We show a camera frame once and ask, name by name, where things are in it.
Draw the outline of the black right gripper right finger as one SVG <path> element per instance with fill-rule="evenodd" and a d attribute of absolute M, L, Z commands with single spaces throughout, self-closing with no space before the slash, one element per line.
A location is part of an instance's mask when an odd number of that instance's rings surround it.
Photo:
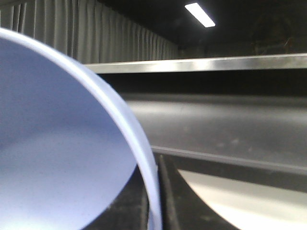
<path fill-rule="evenodd" d="M 163 229 L 236 230 L 191 189 L 170 156 L 155 154 L 158 164 Z"/>

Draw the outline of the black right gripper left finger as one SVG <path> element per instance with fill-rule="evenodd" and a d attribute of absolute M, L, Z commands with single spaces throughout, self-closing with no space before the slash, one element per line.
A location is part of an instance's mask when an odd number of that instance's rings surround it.
<path fill-rule="evenodd" d="M 136 167 L 116 199 L 85 229 L 146 230 L 148 209 L 148 196 L 140 170 Z"/>

